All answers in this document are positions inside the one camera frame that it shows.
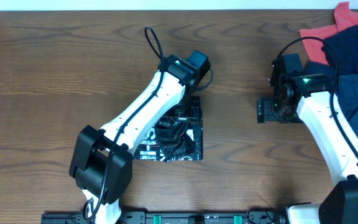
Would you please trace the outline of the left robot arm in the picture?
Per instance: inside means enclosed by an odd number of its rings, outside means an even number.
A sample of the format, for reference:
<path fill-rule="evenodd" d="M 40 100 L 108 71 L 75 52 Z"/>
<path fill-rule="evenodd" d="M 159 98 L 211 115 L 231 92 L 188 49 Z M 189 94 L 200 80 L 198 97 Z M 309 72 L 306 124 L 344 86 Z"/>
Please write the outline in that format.
<path fill-rule="evenodd" d="M 80 131 L 69 175 L 86 195 L 86 223 L 118 221 L 133 160 L 144 156 L 146 146 L 157 161 L 203 159 L 201 103 L 193 92 L 210 68 L 208 56 L 197 50 L 187 59 L 164 57 L 148 87 L 118 117 Z"/>

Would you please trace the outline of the black orange patterned jersey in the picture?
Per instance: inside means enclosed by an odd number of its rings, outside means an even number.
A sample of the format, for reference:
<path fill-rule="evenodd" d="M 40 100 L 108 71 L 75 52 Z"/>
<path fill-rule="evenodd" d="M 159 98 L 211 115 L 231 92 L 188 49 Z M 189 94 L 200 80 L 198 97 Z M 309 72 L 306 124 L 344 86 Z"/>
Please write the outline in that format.
<path fill-rule="evenodd" d="M 203 160 L 203 120 L 177 122 L 169 109 L 142 138 L 134 159 L 162 162 Z"/>

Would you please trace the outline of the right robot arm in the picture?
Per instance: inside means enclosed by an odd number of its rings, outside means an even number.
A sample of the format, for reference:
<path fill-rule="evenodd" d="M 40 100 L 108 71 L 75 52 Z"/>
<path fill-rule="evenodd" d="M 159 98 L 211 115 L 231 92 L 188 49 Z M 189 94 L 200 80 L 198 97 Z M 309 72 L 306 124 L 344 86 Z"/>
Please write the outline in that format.
<path fill-rule="evenodd" d="M 277 223 L 358 223 L 358 138 L 325 75 L 272 75 L 273 96 L 257 101 L 257 121 L 304 123 L 312 133 L 333 182 L 320 204 L 284 208 Z"/>

